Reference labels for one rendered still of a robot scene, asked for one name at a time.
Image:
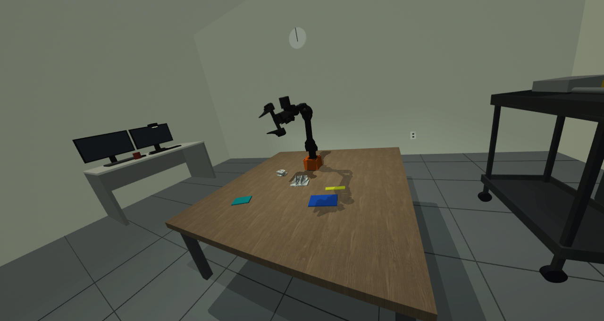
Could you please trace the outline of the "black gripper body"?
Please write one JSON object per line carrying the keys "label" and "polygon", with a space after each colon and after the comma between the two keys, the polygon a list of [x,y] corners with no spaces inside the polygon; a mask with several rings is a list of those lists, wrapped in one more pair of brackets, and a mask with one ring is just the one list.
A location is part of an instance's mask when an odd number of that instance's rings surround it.
{"label": "black gripper body", "polygon": [[284,127],[283,127],[283,128],[281,128],[281,126],[280,126],[280,123],[282,122],[282,121],[281,121],[281,119],[280,119],[280,116],[279,116],[278,114],[274,114],[274,111],[273,111],[273,110],[274,110],[275,108],[274,108],[274,106],[273,106],[273,103],[266,104],[266,106],[264,106],[264,108],[265,108],[265,107],[267,107],[267,106],[269,106],[269,107],[270,107],[270,109],[271,109],[271,111],[270,111],[270,115],[272,116],[272,118],[273,118],[273,120],[274,120],[274,123],[275,123],[275,125],[277,126],[277,129],[281,129],[281,133],[282,133],[282,134],[279,134],[279,135],[277,135],[277,136],[278,136],[278,137],[280,137],[280,136],[285,135],[285,129],[284,129]]}

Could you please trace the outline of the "blue flat rectangular plate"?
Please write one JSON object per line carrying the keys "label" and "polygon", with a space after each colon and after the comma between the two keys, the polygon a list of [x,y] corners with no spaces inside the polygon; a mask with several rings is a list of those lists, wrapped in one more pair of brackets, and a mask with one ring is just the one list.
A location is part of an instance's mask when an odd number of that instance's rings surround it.
{"label": "blue flat rectangular plate", "polygon": [[338,195],[311,195],[308,206],[338,206]]}

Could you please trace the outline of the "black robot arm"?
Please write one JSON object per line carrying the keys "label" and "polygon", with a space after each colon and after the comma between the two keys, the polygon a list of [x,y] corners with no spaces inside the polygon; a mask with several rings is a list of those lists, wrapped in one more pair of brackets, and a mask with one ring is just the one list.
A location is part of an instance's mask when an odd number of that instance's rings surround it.
{"label": "black robot arm", "polygon": [[295,104],[291,105],[288,96],[282,97],[279,100],[280,100],[281,108],[284,109],[284,111],[281,111],[278,114],[282,121],[281,124],[285,123],[287,125],[289,122],[295,121],[294,115],[298,115],[300,112],[300,114],[302,115],[302,118],[305,121],[305,129],[306,129],[306,137],[307,137],[307,140],[305,141],[305,149],[307,152],[309,152],[309,159],[317,158],[316,151],[318,150],[318,147],[315,144],[315,141],[312,138],[312,133],[311,133],[311,117],[313,114],[311,107],[308,106],[306,103],[300,103],[296,106],[295,106]]}

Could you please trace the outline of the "teal rectangular plate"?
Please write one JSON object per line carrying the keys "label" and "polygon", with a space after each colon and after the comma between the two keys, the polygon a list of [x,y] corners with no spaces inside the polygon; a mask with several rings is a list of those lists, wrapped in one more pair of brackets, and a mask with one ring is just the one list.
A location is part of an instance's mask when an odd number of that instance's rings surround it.
{"label": "teal rectangular plate", "polygon": [[235,201],[232,203],[232,205],[238,205],[238,204],[241,204],[241,203],[249,203],[251,197],[252,197],[252,195],[251,196],[245,196],[245,197],[235,198]]}

